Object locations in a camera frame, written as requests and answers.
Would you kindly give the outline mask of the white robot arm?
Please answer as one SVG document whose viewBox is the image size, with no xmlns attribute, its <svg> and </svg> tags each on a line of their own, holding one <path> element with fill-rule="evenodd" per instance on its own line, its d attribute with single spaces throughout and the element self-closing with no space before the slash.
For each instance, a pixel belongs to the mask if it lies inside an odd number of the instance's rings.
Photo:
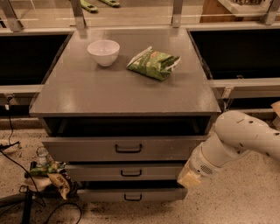
<svg viewBox="0 0 280 224">
<path fill-rule="evenodd" d="M 266 122 L 239 110 L 219 115 L 213 134 L 200 143 L 178 175 L 184 188 L 197 186 L 204 178 L 220 172 L 222 166 L 255 151 L 280 160 L 280 131 Z"/>
</svg>

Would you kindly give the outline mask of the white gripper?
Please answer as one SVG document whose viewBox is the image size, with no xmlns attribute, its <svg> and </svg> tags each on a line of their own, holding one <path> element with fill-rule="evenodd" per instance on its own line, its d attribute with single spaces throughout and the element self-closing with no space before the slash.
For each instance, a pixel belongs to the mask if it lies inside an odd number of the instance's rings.
<svg viewBox="0 0 280 224">
<path fill-rule="evenodd" d="M 203 155 L 202 144 L 197 146 L 190 156 L 189 167 L 184 167 L 178 175 L 177 182 L 185 188 L 197 186 L 201 183 L 200 176 L 209 178 L 221 171 L 220 167 L 211 164 Z"/>
</svg>

